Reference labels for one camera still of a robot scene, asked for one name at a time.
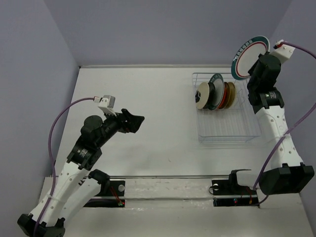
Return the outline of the green red rimmed white plate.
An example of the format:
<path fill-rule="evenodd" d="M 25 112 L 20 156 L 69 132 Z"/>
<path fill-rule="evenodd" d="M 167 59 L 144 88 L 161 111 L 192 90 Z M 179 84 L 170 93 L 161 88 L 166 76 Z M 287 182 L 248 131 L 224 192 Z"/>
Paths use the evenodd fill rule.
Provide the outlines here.
<path fill-rule="evenodd" d="M 231 75 L 236 80 L 244 80 L 249 77 L 248 71 L 255 64 L 260 54 L 270 51 L 269 39 L 265 36 L 256 36 L 246 41 L 235 54 Z"/>

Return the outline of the yellow brown patterned plate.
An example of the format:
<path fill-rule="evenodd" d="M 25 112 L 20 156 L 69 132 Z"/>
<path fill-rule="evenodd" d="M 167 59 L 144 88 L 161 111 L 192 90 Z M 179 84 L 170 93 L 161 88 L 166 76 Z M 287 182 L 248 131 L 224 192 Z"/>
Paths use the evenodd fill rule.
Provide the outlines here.
<path fill-rule="evenodd" d="M 226 98 L 225 98 L 225 101 L 224 101 L 223 108 L 226 107 L 226 105 L 227 105 L 227 103 L 228 103 L 228 100 L 229 100 L 229 97 L 230 97 L 230 89 L 229 89 L 228 82 L 224 82 L 224 85 L 226 86 Z"/>

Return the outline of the cream plate with small prints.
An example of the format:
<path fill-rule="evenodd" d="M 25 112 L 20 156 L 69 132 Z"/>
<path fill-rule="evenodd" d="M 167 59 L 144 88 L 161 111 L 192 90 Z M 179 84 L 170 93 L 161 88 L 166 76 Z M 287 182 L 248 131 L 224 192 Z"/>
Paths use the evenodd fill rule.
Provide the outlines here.
<path fill-rule="evenodd" d="M 230 97 L 227 103 L 227 108 L 230 108 L 235 100 L 236 97 L 236 87 L 233 82 L 228 82 L 229 89 L 230 89 Z"/>

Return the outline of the dark blue rimmed white plate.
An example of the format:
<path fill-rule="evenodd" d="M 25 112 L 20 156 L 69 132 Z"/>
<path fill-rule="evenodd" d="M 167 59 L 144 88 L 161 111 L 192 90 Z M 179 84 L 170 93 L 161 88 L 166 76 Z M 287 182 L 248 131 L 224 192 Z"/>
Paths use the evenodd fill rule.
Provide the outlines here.
<path fill-rule="evenodd" d="M 209 82 L 212 82 L 215 85 L 215 97 L 209 110 L 215 110 L 218 109 L 223 97 L 224 80 L 220 73 L 216 73 L 211 77 Z"/>

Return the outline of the cream plate with black patch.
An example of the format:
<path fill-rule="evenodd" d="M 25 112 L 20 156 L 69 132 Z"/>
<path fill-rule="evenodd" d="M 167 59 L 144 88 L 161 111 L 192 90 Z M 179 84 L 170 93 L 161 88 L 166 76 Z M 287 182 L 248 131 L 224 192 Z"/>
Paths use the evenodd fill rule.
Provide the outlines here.
<path fill-rule="evenodd" d="M 208 102 L 209 99 L 209 93 L 210 93 L 210 88 L 207 82 L 202 82 L 195 94 L 195 102 L 196 102 L 196 108 L 201 110 L 203 109 Z"/>

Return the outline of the orange plate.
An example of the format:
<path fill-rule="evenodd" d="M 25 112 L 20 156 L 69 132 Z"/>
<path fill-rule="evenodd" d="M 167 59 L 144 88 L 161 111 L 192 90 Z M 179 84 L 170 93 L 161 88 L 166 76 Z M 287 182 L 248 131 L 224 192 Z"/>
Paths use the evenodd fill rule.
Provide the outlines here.
<path fill-rule="evenodd" d="M 221 100 L 221 103 L 220 103 L 218 109 L 222 109 L 223 108 L 225 98 L 226 98 L 226 86 L 224 86 L 223 97 L 222 97 L 222 100 Z"/>

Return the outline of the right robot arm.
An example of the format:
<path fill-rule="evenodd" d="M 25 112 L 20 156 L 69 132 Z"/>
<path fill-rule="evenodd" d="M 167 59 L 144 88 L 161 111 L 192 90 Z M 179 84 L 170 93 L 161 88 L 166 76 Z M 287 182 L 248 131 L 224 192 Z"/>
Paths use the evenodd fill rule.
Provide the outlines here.
<path fill-rule="evenodd" d="M 274 53 L 256 53 L 254 57 L 236 55 L 232 62 L 235 79 L 249 78 L 248 100 L 260 124 L 265 143 L 272 146 L 258 174 L 233 170 L 228 190 L 238 194 L 245 187 L 260 189 L 267 196 L 299 193 L 314 177 L 311 165 L 305 165 L 296 151 L 285 118 L 281 93 L 275 87 L 283 57 Z"/>

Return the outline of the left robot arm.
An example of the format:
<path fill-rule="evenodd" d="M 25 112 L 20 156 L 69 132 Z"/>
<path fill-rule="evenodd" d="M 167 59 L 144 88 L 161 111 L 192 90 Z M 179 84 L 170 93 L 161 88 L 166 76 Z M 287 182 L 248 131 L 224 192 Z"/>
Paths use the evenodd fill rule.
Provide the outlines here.
<path fill-rule="evenodd" d="M 110 176 L 93 166 L 102 155 L 102 146 L 117 132 L 136 133 L 144 116 L 122 109 L 115 115 L 89 116 L 80 137 L 67 157 L 50 191 L 29 213 L 22 214 L 17 224 L 28 237 L 62 237 L 65 225 L 96 194 L 109 190 Z"/>

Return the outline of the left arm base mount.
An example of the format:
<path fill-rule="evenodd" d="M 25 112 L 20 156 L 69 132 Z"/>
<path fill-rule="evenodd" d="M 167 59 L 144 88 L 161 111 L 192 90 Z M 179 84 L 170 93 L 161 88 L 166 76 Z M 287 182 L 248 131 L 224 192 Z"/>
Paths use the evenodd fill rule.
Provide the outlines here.
<path fill-rule="evenodd" d="M 92 191 L 84 207 L 89 208 L 124 208 L 125 181 L 111 181 L 110 176 L 101 170 L 95 169 L 83 177 L 79 185 Z"/>

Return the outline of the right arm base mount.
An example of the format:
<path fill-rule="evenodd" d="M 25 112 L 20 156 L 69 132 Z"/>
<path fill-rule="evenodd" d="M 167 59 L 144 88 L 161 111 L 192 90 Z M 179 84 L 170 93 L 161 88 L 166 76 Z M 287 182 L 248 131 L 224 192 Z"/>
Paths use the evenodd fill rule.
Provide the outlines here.
<path fill-rule="evenodd" d="M 232 185 L 229 180 L 212 180 L 209 193 L 213 195 L 214 207 L 258 205 L 257 192 L 247 186 Z"/>

